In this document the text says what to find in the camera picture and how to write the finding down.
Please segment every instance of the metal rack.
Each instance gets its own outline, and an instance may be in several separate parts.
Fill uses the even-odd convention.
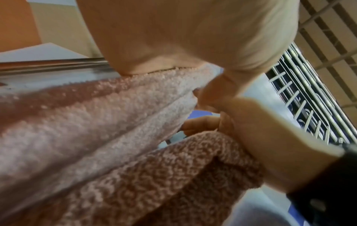
[[[306,132],[326,143],[357,143],[356,128],[295,43],[266,75]]]

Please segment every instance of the orange panel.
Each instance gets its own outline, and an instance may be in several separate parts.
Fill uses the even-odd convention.
[[[26,0],[0,0],[0,52],[41,44]]]

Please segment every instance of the black cuff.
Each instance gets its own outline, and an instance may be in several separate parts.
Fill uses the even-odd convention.
[[[288,194],[287,197],[310,224],[355,225],[357,154],[347,151],[307,186]]]

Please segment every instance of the wire rack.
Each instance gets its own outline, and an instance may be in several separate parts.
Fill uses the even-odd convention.
[[[357,143],[356,128],[295,43],[266,74],[306,132],[328,144]]]

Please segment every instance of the hand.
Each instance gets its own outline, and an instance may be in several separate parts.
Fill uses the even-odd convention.
[[[282,192],[303,187],[344,153],[342,148],[315,139],[255,100],[226,98],[213,107],[233,119],[235,139],[263,164],[265,182]],[[181,130],[191,135],[214,130],[218,125],[218,117],[201,117],[187,120]]]

